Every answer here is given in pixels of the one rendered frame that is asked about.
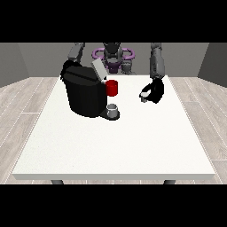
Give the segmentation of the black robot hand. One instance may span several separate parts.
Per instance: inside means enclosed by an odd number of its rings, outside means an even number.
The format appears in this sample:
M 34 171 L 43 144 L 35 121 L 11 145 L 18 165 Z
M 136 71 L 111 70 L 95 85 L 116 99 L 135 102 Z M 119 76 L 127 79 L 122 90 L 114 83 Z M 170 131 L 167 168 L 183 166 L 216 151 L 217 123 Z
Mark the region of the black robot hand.
M 147 84 L 141 92 L 147 92 L 148 96 L 146 98 L 147 101 L 152 101 L 154 104 L 157 104 L 163 94 L 164 94 L 164 83 L 162 82 L 162 79 L 155 78 L 153 79 L 152 83 Z
M 73 62 L 72 60 L 67 60 L 64 64 L 63 64 L 63 68 L 61 70 L 61 73 L 60 73 L 60 79 L 63 79 L 63 75 L 66 73 L 66 70 L 71 67 L 71 66 L 74 66 L 74 67 L 80 67 L 81 64 L 78 63 L 78 62 Z

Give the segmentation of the black coffee machine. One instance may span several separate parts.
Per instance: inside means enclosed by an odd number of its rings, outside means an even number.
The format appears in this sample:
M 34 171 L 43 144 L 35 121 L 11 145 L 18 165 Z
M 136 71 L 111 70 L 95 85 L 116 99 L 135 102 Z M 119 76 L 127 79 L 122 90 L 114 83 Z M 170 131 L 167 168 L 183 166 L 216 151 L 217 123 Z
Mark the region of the black coffee machine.
M 92 67 L 71 66 L 63 75 L 68 102 L 71 110 L 83 117 L 103 117 L 109 121 L 120 118 L 120 112 L 114 118 L 107 116 L 106 82 L 101 82 Z

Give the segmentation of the pale grey machine lid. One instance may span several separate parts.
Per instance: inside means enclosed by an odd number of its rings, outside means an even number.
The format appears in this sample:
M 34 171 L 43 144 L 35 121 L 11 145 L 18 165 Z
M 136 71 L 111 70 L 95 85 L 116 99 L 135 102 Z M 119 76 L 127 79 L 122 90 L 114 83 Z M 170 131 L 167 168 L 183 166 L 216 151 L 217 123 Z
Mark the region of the pale grey machine lid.
M 107 76 L 107 71 L 103 65 L 103 62 L 101 61 L 101 59 L 95 59 L 91 62 L 91 66 L 93 67 L 93 69 L 95 70 L 98 79 L 100 81 L 103 81 L 106 76 Z

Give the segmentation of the red pod holder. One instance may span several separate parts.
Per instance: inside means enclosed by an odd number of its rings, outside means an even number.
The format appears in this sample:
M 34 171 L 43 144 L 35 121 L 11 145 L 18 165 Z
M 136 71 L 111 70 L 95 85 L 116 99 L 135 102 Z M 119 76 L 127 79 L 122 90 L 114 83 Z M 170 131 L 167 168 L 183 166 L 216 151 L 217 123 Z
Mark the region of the red pod holder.
M 118 82 L 115 80 L 108 80 L 106 82 L 106 95 L 114 97 L 118 94 Z

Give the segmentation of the grey trunk with purple rings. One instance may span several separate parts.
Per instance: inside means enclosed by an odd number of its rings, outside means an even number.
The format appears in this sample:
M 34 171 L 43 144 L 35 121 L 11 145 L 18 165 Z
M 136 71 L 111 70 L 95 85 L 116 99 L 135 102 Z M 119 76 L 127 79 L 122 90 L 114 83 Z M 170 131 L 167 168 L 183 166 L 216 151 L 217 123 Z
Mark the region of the grey trunk with purple rings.
M 123 74 L 134 74 L 132 60 L 135 52 L 130 48 L 122 48 L 120 43 L 104 43 L 104 47 L 95 49 L 91 57 L 101 59 L 110 74 L 117 74 L 118 70 Z

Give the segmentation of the small grey cup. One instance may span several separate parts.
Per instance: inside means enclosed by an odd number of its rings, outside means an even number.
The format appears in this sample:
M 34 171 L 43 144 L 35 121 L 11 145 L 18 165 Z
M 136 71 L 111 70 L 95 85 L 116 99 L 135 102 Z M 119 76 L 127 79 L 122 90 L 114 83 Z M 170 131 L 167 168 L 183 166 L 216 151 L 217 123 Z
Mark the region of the small grey cup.
M 114 118 L 118 114 L 118 107 L 116 104 L 109 104 L 106 107 L 106 110 L 107 110 L 107 116 L 110 118 Z

